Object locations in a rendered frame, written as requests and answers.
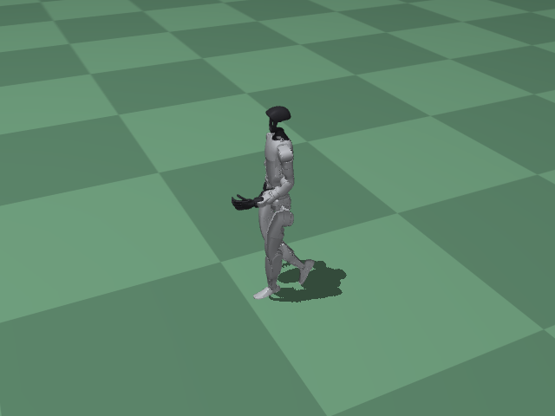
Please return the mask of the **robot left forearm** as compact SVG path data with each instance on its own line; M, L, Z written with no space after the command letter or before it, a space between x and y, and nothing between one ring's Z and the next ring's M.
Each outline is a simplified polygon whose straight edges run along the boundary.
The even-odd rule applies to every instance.
M293 184L290 181L285 182L281 187L276 186L275 189L273 189L271 192L262 196L264 200L261 202L257 202L257 206L262 208L266 205L271 205L278 198L286 195L291 190L292 186Z

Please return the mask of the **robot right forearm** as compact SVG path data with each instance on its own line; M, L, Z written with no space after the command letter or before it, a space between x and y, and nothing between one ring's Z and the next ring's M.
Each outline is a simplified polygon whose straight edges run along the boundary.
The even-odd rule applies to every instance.
M265 170L266 170L266 168L265 168ZM266 170L266 174L265 174L265 182L267 184L266 189L272 189L272 186L270 185L270 183L268 181L267 170Z

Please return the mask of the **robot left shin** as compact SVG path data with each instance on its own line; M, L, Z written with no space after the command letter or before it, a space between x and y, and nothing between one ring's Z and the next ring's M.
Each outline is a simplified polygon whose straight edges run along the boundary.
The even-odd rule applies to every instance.
M277 253L271 261L265 257L265 273L267 276L268 288L272 286L271 290L276 289L278 275L280 275L282 269L282 259L282 253Z

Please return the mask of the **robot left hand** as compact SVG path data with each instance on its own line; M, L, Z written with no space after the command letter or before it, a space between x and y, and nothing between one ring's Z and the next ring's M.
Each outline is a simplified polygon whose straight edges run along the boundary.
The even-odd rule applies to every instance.
M255 206L256 208L258 208L257 206L257 202L261 202L264 200L263 197L258 197L258 198L254 198L254 199L246 199L241 197L240 195L237 195L237 197L243 199L243 200L236 200L232 197L232 203L233 206L237 209L237 210L248 210L251 209L253 206Z

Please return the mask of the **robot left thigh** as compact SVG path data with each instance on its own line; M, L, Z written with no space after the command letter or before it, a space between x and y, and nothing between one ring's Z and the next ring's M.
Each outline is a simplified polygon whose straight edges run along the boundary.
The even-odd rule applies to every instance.
M284 227L292 226L294 215L290 212L287 205L281 205L280 210L276 211L267 227L264 239L264 250L267 258L271 261L277 253L283 252L279 249L284 238Z

